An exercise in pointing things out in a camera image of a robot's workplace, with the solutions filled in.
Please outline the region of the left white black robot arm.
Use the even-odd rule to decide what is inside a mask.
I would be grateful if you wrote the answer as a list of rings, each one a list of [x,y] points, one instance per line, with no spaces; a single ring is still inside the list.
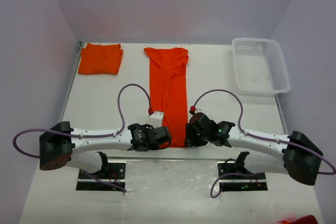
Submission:
[[[134,123],[121,131],[109,131],[71,128],[69,122],[61,122],[39,137],[39,169],[68,166],[104,178],[109,172],[104,150],[158,151],[171,141],[166,126]]]

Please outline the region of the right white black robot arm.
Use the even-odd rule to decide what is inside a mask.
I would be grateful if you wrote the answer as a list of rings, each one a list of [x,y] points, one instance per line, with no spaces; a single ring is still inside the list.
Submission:
[[[239,178],[256,173],[280,173],[309,186],[316,183],[323,155],[301,132],[293,131],[290,135],[246,132],[232,122],[216,123],[202,112],[194,114],[187,123],[186,141],[189,146],[212,143],[243,148],[234,165]]]

